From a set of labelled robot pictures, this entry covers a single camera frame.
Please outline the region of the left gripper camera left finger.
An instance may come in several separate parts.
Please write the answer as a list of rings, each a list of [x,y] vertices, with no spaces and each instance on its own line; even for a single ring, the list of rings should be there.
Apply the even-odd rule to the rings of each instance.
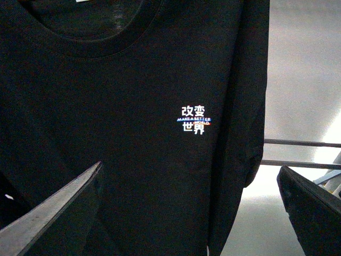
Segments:
[[[1,230],[1,255],[81,255],[99,208],[97,162]]]

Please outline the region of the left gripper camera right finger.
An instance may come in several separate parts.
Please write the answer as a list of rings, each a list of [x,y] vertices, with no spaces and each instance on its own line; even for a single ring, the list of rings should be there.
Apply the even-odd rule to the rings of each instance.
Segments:
[[[340,255],[340,199],[287,166],[277,183],[305,255]]]

